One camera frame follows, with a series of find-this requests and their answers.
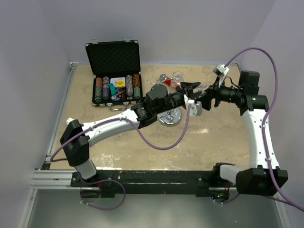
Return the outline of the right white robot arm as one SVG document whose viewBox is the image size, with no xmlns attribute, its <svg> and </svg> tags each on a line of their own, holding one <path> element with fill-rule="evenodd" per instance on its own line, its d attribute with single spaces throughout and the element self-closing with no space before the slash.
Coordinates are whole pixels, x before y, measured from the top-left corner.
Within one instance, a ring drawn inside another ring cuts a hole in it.
<svg viewBox="0 0 304 228">
<path fill-rule="evenodd" d="M 200 98 L 206 110 L 217 107 L 221 102 L 235 104 L 245 123 L 249 138 L 249 168 L 242 170 L 233 164 L 217 163 L 210 179 L 221 187 L 228 181 L 233 183 L 239 194 L 271 197 L 288 180 L 286 170 L 280 169 L 271 142 L 269 131 L 268 98 L 259 95 L 260 74 L 241 71 L 238 85 L 225 86 L 225 77 L 217 77 Z"/>
</svg>

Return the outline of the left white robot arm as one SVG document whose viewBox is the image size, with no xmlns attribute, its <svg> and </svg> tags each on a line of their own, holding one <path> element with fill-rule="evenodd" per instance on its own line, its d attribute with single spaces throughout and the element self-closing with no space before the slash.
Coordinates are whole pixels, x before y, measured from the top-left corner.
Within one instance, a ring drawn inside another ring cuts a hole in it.
<svg viewBox="0 0 304 228">
<path fill-rule="evenodd" d="M 175 92 L 169 93 L 166 86 L 157 84 L 139 103 L 115 116 L 90 123 L 69 119 L 60 138 L 69 166 L 80 173 L 87 186 L 96 185 L 98 174 L 90 159 L 91 146 L 114 135 L 147 127 L 157 121 L 158 114 L 178 107 L 185 108 L 188 116 L 201 115 L 202 105 L 197 101 L 201 91 L 194 91 L 199 85 L 200 82 L 181 82 Z"/>
</svg>

